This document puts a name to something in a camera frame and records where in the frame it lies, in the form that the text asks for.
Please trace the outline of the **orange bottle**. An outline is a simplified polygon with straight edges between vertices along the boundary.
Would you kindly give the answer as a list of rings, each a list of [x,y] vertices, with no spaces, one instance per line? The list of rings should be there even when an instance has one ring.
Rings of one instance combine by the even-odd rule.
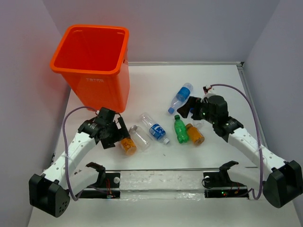
[[[188,134],[189,138],[192,140],[192,142],[196,146],[198,146],[204,142],[204,140],[205,140],[204,136],[191,123],[186,125],[186,130],[187,130],[187,134]]]
[[[127,156],[132,156],[137,151],[137,147],[132,139],[125,138],[125,139],[121,140],[120,142],[121,142],[121,146],[124,150],[124,153]]]

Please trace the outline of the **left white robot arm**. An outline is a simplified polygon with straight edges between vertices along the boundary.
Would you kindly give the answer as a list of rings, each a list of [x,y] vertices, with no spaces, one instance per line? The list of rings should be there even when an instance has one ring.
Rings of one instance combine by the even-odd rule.
[[[30,204],[53,217],[60,217],[71,200],[77,201],[87,187],[97,188],[106,180],[106,169],[94,162],[77,171],[82,159],[99,143],[103,149],[113,148],[117,142],[129,138],[120,113],[102,107],[96,116],[84,121],[71,143],[63,140],[64,151],[40,175],[29,180]]]

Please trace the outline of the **clear plastic bottle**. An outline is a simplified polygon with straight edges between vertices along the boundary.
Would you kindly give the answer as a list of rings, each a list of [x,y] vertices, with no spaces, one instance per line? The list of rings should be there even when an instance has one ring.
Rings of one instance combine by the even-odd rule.
[[[151,138],[145,133],[145,131],[137,125],[133,125],[129,128],[129,134],[135,144],[142,150],[145,151],[151,145]]]

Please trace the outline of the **blue label bottle white cap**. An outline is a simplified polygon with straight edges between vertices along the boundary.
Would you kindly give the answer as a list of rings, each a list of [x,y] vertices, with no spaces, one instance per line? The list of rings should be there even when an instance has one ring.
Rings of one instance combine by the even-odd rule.
[[[166,131],[153,118],[151,118],[149,114],[142,113],[140,115],[140,119],[148,129],[149,134],[151,134],[154,139],[165,145],[170,142],[169,138],[167,137]]]

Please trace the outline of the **green plastic bottle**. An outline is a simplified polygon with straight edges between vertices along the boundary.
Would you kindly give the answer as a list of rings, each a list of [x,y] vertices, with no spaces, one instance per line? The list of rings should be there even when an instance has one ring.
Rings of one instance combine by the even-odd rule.
[[[183,121],[181,120],[180,116],[178,114],[175,115],[174,120],[175,120],[174,130],[175,130],[178,142],[180,144],[188,142],[189,137],[187,134],[186,126],[183,123]]]

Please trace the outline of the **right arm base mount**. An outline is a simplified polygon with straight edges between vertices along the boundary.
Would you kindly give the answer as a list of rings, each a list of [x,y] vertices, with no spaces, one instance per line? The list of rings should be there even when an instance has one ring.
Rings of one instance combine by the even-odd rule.
[[[233,166],[238,165],[236,161],[229,161],[219,167],[218,171],[204,172],[201,181],[205,189],[206,199],[211,198],[249,198],[249,190],[246,185],[232,181],[228,174]]]

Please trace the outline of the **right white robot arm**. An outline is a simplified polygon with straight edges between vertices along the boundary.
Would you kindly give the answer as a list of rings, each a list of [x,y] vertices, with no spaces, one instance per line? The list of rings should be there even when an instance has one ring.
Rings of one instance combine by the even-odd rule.
[[[242,152],[260,170],[262,193],[274,207],[281,208],[303,193],[302,168],[296,161],[286,161],[264,147],[259,139],[228,112],[222,96],[189,97],[177,112],[183,118],[209,122],[216,135]]]

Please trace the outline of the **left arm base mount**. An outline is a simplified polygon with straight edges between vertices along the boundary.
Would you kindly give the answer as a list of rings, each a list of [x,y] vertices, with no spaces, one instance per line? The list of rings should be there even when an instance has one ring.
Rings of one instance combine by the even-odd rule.
[[[104,166],[94,162],[86,164],[84,183],[86,188],[76,189],[77,198],[81,199],[119,199],[120,172],[107,171]]]

